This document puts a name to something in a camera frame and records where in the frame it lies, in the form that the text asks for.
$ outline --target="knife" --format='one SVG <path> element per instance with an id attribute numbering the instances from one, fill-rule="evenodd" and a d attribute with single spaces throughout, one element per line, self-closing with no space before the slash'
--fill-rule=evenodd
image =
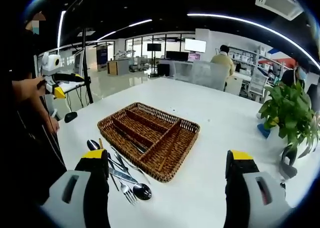
<path id="1" fill-rule="evenodd" d="M 140 151 L 142 154 L 145 153 L 147 150 L 142 147 L 141 145 L 134 142 L 122 129 L 120 129 L 118 126 L 113 124 L 113 127 L 115 128 L 116 132 L 120 134 L 123 138 L 125 138 L 128 142 L 130 142 L 135 148 L 137 148 L 138 151 Z"/>
<path id="2" fill-rule="evenodd" d="M 133 184 L 138 184 L 138 181 L 136 179 L 132 178 L 131 176 L 129 176 L 123 172 L 112 169 L 111 167 L 109 167 L 109 173 L 115 177 L 120 178 L 121 180 L 131 182 Z"/>

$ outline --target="potted plant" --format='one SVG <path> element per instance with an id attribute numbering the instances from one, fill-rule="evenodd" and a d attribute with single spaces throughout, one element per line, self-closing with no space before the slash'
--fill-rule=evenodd
<path id="1" fill-rule="evenodd" d="M 262 105 L 259 113 L 261 118 L 265 118 L 264 128 L 270 130 L 268 139 L 274 140 L 277 136 L 282 140 L 279 154 L 286 146 L 291 146 L 296 155 L 301 143 L 306 145 L 299 153 L 309 153 L 314 141 L 319 140 L 319 116 L 310 108 L 310 98 L 301 84 L 297 82 L 289 87 L 280 83 L 265 89 L 270 92 L 271 99 Z"/>

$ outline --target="plant pot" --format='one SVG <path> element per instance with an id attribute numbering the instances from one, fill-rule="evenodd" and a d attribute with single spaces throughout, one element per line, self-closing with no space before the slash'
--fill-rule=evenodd
<path id="1" fill-rule="evenodd" d="M 287 137 L 279 137 L 279 126 L 276 125 L 275 127 L 270 129 L 270 134 L 266 139 L 266 142 L 268 149 L 267 153 L 271 157 L 279 157 L 287 146 L 288 139 Z"/>

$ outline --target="face mask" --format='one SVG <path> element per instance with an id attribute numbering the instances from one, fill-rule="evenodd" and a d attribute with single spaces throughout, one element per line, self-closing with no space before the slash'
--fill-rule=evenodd
<path id="1" fill-rule="evenodd" d="M 298 68 L 298 74 L 301 80 L 305 80 L 307 78 L 307 73 L 301 68 Z"/>

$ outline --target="white ceiling light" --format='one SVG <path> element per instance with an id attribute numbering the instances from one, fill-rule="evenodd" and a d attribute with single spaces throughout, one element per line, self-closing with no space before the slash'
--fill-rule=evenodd
<path id="1" fill-rule="evenodd" d="M 131 24 L 131 25 L 129 25 L 129 27 L 134 27 L 134 26 L 137 26 L 137 25 L 140 25 L 140 24 L 143 24 L 143 23 L 147 23 L 147 22 L 152 22 L 152 19 L 147 19 L 147 20 L 144 20 L 144 21 L 140 21 L 140 22 Z"/>
<path id="2" fill-rule="evenodd" d="M 105 38 L 105 37 L 108 37 L 108 36 L 110 36 L 110 35 L 112 35 L 112 34 L 114 34 L 114 33 L 116 33 L 116 31 L 112 31 L 112 32 L 110 32 L 110 33 L 108 33 L 108 34 L 100 37 L 99 39 L 97 39 L 97 41 L 100 41 L 101 39 L 103 39 L 103 38 Z"/>
<path id="3" fill-rule="evenodd" d="M 244 22 L 244 23 L 248 23 L 250 25 L 254 25 L 256 27 L 260 27 L 262 29 L 265 29 L 269 32 L 272 32 L 273 34 L 285 39 L 286 41 L 290 42 L 292 45 L 294 45 L 295 47 L 297 47 L 302 53 L 304 53 L 314 64 L 316 67 L 318 67 L 318 69 L 320 70 L 320 64 L 317 63 L 317 61 L 308 53 L 306 52 L 300 45 L 298 45 L 297 43 L 295 43 L 293 40 L 289 39 L 288 37 L 284 36 L 283 34 L 270 29 L 262 24 L 258 24 L 255 22 L 252 22 L 250 20 L 246 20 L 246 19 L 240 19 L 237 17 L 232 17 L 232 16 L 227 16 L 227 15 L 221 15 L 221 14 L 197 14 L 197 13 L 189 13 L 187 14 L 189 17 L 216 17 L 216 18 L 223 18 L 223 19 L 229 19 L 229 20 L 234 20 L 234 21 L 238 21 L 238 22 Z"/>
<path id="4" fill-rule="evenodd" d="M 66 11 L 63 10 L 61 12 L 61 16 L 60 16 L 60 23 L 59 23 L 59 30 L 58 30 L 58 38 L 56 41 L 56 47 L 58 48 L 58 53 L 59 53 L 59 47 L 60 47 L 60 37 L 61 37 L 61 29 L 62 29 L 62 23 L 64 21 L 64 16 L 65 16 Z"/>

